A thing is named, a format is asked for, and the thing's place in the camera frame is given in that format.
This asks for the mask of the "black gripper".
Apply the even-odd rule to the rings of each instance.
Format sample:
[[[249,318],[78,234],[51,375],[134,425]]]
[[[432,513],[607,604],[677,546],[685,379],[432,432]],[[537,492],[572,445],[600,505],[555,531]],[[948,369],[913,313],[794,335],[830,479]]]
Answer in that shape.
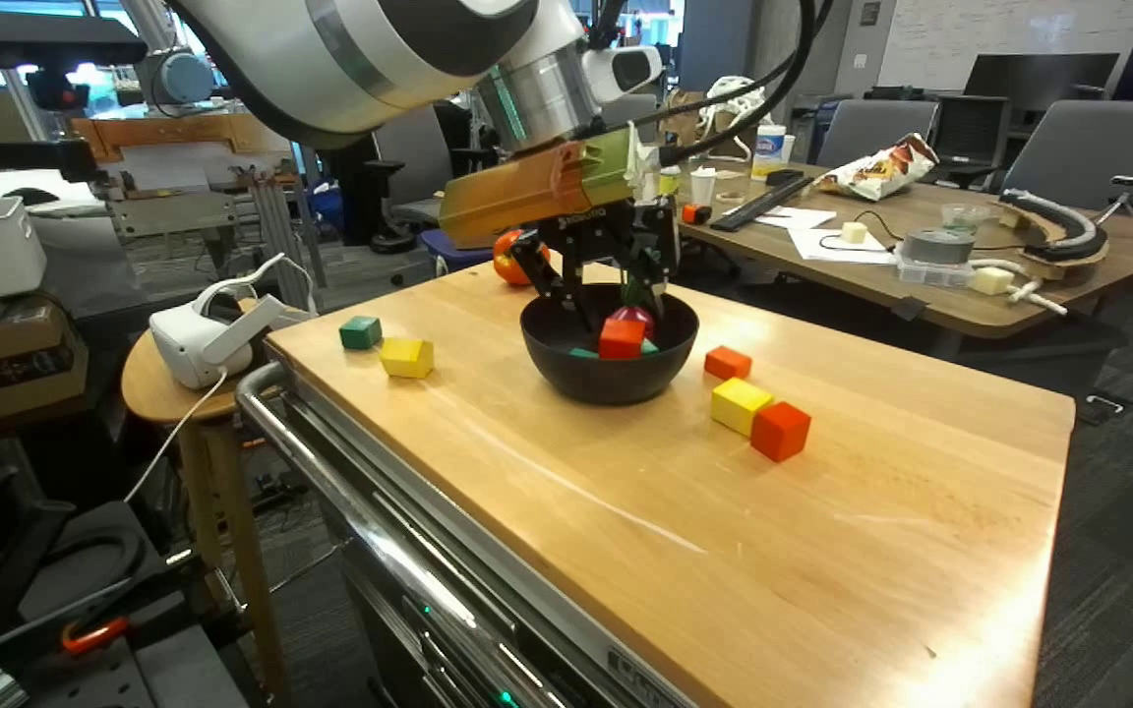
[[[561,292],[561,306],[593,331],[584,269],[610,265],[631,275],[631,302],[665,323],[665,278],[681,265],[677,213],[670,204],[607,204],[588,216],[540,222],[512,260],[537,292]]]

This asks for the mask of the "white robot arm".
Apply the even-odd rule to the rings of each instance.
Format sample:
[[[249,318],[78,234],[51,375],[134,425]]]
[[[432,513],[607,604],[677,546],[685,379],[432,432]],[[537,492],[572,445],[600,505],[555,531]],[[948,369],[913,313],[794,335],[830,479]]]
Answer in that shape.
[[[572,0],[168,0],[238,98],[276,133],[352,149],[360,139],[472,95],[502,157],[443,185],[441,229],[512,257],[588,328],[588,265],[626,275],[620,306],[660,314],[677,265],[660,149],[607,101],[660,75],[653,46],[588,46]]]

